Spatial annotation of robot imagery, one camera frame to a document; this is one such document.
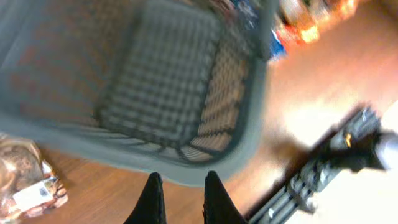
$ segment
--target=price tag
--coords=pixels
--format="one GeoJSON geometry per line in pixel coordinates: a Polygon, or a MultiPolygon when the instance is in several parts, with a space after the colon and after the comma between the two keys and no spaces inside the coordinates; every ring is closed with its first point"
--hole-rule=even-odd
{"type": "Polygon", "coordinates": [[[46,180],[43,180],[39,183],[31,185],[30,187],[27,187],[12,196],[17,204],[17,207],[22,212],[53,200],[53,195],[44,185],[45,181],[46,180]]]}

